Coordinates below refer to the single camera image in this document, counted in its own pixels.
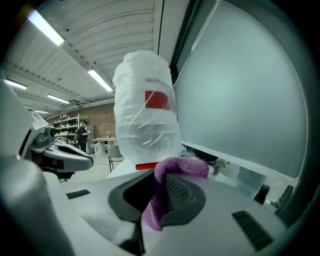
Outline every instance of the black rubber pad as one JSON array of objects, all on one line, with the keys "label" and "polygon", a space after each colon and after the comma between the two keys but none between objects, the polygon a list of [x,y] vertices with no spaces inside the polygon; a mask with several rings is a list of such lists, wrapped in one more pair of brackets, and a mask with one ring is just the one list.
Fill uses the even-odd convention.
[{"label": "black rubber pad", "polygon": [[232,213],[232,216],[257,251],[260,251],[273,242],[271,236],[247,211],[238,211]]},{"label": "black rubber pad", "polygon": [[87,195],[87,194],[90,194],[90,192],[88,190],[86,190],[86,189],[83,189],[83,190],[79,190],[79,191],[76,191],[76,192],[67,193],[66,196],[69,199],[73,199],[73,198],[78,198],[78,197],[81,197],[81,196],[84,196],[84,195]]}]

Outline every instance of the red strip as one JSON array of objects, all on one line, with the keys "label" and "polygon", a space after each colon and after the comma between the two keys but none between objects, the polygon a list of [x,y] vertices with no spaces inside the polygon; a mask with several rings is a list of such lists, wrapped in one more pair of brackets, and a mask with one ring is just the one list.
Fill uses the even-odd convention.
[{"label": "red strip", "polygon": [[137,171],[141,171],[141,170],[146,170],[146,169],[151,169],[151,168],[155,168],[157,163],[159,162],[147,162],[147,163],[139,163],[135,165],[135,169]]},{"label": "red strip", "polygon": [[144,97],[147,109],[171,110],[171,104],[167,95],[160,91],[146,90]]}]

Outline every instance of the person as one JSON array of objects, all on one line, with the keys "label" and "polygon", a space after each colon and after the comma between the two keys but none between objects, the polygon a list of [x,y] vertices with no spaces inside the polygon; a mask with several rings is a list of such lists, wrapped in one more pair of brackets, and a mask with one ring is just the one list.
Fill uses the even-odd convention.
[{"label": "person", "polygon": [[77,138],[77,141],[80,145],[80,149],[83,151],[83,152],[86,152],[86,143],[87,143],[87,140],[88,140],[88,135],[91,134],[91,132],[88,130],[86,130],[86,127],[87,127],[88,123],[86,121],[82,122],[77,134],[78,134],[78,138]]}]

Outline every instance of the floor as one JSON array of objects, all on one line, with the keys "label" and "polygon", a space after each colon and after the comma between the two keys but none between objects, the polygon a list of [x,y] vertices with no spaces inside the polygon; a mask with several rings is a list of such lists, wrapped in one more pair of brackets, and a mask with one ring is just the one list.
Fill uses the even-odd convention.
[{"label": "floor", "polygon": [[[75,172],[74,175],[68,180],[69,183],[91,182],[106,179],[110,174],[108,155],[99,156],[91,153],[90,157],[93,158],[93,166],[88,170]],[[120,162],[113,163],[116,168]]]}]

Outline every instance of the ceiling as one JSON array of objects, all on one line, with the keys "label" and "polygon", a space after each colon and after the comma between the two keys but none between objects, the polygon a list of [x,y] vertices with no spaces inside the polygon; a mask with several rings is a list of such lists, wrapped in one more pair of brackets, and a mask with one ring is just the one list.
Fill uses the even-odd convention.
[{"label": "ceiling", "polygon": [[[163,0],[46,1],[37,11],[64,42],[57,46],[27,20],[7,53],[4,78],[26,85],[27,90],[13,87],[20,102],[49,112],[47,117],[113,102],[112,78],[125,54],[151,50],[170,62],[189,1],[165,2],[163,8]],[[166,22],[161,28],[162,17]],[[113,91],[88,74],[92,69]]]}]

